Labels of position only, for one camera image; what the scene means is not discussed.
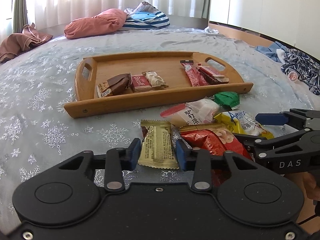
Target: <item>bed sheet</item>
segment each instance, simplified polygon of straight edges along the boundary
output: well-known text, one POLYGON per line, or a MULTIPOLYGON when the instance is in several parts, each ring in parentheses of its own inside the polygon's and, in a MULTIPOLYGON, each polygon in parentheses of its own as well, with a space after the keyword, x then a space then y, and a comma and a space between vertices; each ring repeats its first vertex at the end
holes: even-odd
MULTIPOLYGON (((23 181, 85 149, 103 154, 113 147, 127 147, 142 138, 140 119, 161 119, 169 106, 72 119, 64 103, 75 100, 74 75, 83 57, 140 51, 199 51, 231 64, 253 82, 241 95, 241 109, 255 116, 295 108, 320 109, 319 98, 308 87, 293 83, 281 73, 280 63, 243 41, 196 29, 117 32, 98 37, 67 40, 58 37, 0 65, 0 230, 8 233, 19 224, 12 206, 14 189, 23 181)), ((268 127, 275 136, 285 127, 268 127)), ((174 131, 174 139, 179 137, 174 131)), ((103 186, 103 170, 95 183, 103 186)), ((192 172, 137 166, 124 171, 130 182, 190 182, 192 172)))

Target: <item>white wardrobe door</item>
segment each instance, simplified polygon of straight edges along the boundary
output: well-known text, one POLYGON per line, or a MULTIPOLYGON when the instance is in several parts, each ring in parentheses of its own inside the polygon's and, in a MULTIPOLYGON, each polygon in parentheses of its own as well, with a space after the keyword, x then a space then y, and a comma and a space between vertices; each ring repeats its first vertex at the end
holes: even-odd
POLYGON ((259 32, 261 11, 262 0, 230 0, 228 24, 259 32))
POLYGON ((263 0, 260 33, 295 44, 300 0, 263 0))
POLYGON ((295 47, 320 59, 320 0, 301 0, 295 47))
POLYGON ((212 22, 228 23, 230 0, 211 0, 209 20, 212 22))

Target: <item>brown cloth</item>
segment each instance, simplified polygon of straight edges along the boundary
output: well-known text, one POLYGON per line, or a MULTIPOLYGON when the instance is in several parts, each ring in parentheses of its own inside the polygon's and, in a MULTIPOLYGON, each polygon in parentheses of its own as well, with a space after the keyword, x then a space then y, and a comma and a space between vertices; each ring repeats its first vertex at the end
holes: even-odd
POLYGON ((2 41, 0 46, 0 63, 6 62, 41 44, 46 43, 53 36, 39 33, 35 24, 25 25, 22 33, 13 33, 2 41))

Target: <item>screw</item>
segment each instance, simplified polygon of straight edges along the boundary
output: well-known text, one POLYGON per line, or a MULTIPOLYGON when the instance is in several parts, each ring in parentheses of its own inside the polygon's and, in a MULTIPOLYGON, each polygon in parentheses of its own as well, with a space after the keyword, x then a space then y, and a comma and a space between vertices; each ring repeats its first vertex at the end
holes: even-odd
POLYGON ((296 237, 294 232, 289 232, 285 235, 285 240, 293 240, 296 237))
POLYGON ((23 232, 22 237, 25 240, 32 240, 33 239, 33 234, 28 232, 28 231, 26 231, 26 232, 23 232))
POLYGON ((107 184, 107 188, 109 189, 120 189, 122 187, 122 183, 118 181, 112 181, 107 184))
POLYGON ((210 184, 208 182, 199 181, 195 183, 196 189, 207 189, 210 187, 210 184))

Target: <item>gold snack wrapper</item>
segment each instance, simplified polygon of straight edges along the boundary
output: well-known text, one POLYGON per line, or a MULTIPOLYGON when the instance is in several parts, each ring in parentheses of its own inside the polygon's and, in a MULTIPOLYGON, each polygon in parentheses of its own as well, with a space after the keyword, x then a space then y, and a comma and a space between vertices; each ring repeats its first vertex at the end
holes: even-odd
POLYGON ((249 116, 245 111, 236 110, 222 112, 214 117, 218 122, 225 125, 232 133, 241 133, 274 138, 273 134, 266 130, 260 123, 249 116))
POLYGON ((138 164, 159 169, 178 169, 171 142, 171 124, 166 121, 141 120, 145 135, 138 164))

